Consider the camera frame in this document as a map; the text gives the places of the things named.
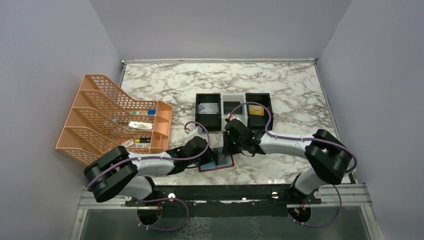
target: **marble surface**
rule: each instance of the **marble surface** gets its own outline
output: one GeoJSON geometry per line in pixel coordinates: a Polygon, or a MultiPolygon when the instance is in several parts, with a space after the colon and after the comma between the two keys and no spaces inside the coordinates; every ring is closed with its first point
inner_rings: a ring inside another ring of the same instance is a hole
{"type": "MultiPolygon", "coordinates": [[[[169,148],[185,143],[184,124],[195,118],[196,94],[270,93],[273,131],[305,135],[333,123],[312,63],[177,63],[128,64],[122,89],[140,100],[162,100],[173,106],[169,148]]],[[[221,134],[211,134],[211,146],[223,145],[221,134]]],[[[235,166],[208,172],[184,172],[155,177],[158,185],[233,185],[291,183],[310,164],[282,154],[235,155],[235,166]]]]}

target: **black open container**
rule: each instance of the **black open container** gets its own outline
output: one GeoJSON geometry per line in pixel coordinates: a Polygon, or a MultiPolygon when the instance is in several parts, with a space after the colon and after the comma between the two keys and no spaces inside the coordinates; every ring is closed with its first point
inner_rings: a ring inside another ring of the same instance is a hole
{"type": "MultiPolygon", "coordinates": [[[[268,126],[268,130],[273,129],[274,123],[274,114],[273,108],[271,106],[271,96],[269,93],[246,93],[246,102],[255,102],[264,105],[271,112],[271,123],[268,126]]],[[[236,107],[238,103],[234,102],[224,102],[230,104],[227,106],[226,112],[230,112],[230,108],[232,106],[236,107]]],[[[196,94],[196,112],[195,112],[195,120],[206,128],[206,130],[211,132],[219,132],[221,131],[221,113],[226,106],[221,106],[221,94],[220,93],[198,93],[196,94]],[[199,114],[199,104],[202,103],[215,103],[218,105],[218,113],[217,114],[199,114]]],[[[268,121],[267,111],[263,111],[263,116],[254,115],[249,113],[249,106],[247,106],[247,127],[252,130],[264,129],[265,125],[268,121]]]]}
{"type": "Polygon", "coordinates": [[[199,93],[196,94],[195,120],[201,123],[208,131],[221,131],[221,94],[219,93],[199,93]],[[218,114],[199,114],[199,104],[218,104],[218,114]]]}
{"type": "MultiPolygon", "coordinates": [[[[264,105],[271,112],[271,123],[268,130],[273,129],[274,114],[271,106],[271,96],[269,93],[246,93],[246,102],[255,102],[264,105]]],[[[250,129],[264,129],[268,122],[267,111],[264,110],[263,116],[253,115],[249,113],[249,105],[247,106],[247,127],[250,129]]]]}

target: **white wall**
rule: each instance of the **white wall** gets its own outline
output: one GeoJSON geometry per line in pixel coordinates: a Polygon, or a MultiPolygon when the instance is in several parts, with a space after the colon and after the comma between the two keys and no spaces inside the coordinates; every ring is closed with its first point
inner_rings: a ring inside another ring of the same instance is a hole
{"type": "Polygon", "coordinates": [[[89,0],[0,3],[0,239],[69,239],[83,167],[55,150],[86,73],[120,61],[89,0]]]}
{"type": "Polygon", "coordinates": [[[423,239],[424,1],[353,0],[318,61],[387,240],[423,239]]]}
{"type": "Polygon", "coordinates": [[[91,0],[124,60],[319,58],[351,0],[91,0]]]}

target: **item in box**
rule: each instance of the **item in box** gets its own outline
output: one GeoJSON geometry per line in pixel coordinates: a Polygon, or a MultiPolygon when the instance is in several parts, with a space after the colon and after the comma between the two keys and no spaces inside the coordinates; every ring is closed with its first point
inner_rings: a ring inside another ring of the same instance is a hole
{"type": "Polygon", "coordinates": [[[141,143],[141,144],[143,144],[143,143],[150,143],[151,141],[152,141],[151,138],[140,138],[140,139],[136,139],[135,140],[136,143],[141,143]]]}
{"type": "Polygon", "coordinates": [[[130,121],[128,127],[131,130],[152,130],[153,123],[141,122],[141,121],[130,121]]]}
{"type": "Polygon", "coordinates": [[[146,115],[146,111],[130,111],[129,113],[134,115],[146,115]]]}
{"type": "Polygon", "coordinates": [[[124,147],[131,147],[132,145],[134,145],[134,139],[132,139],[132,138],[130,138],[130,139],[128,139],[128,140],[125,140],[125,141],[122,141],[122,142],[119,142],[119,144],[121,145],[121,146],[124,146],[124,147]]]}
{"type": "Polygon", "coordinates": [[[257,105],[249,105],[249,114],[263,116],[264,108],[257,105]]]}
{"type": "Polygon", "coordinates": [[[199,103],[198,113],[199,114],[218,114],[219,113],[218,103],[214,103],[214,102],[199,103]]]}
{"type": "Polygon", "coordinates": [[[121,124],[120,122],[119,122],[119,119],[116,117],[116,116],[111,116],[110,117],[110,120],[112,120],[112,121],[114,121],[115,123],[117,123],[117,124],[121,124]]]}

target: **black metal bar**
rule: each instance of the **black metal bar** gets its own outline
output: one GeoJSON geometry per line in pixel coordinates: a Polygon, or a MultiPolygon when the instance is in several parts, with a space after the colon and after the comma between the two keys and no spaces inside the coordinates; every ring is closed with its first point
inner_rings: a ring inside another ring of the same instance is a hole
{"type": "MultiPolygon", "coordinates": [[[[290,184],[162,185],[157,188],[161,198],[175,194],[176,198],[185,201],[191,217],[286,217],[287,205],[300,204],[287,197],[290,184]]],[[[321,200],[316,199],[314,194],[310,194],[307,203],[320,204],[321,200]]],[[[135,200],[127,201],[125,205],[127,207],[145,206],[144,203],[135,200]]],[[[163,218],[183,218],[186,215],[186,209],[178,201],[163,201],[160,205],[163,218]]],[[[149,214],[156,210],[138,211],[149,214]]]]}

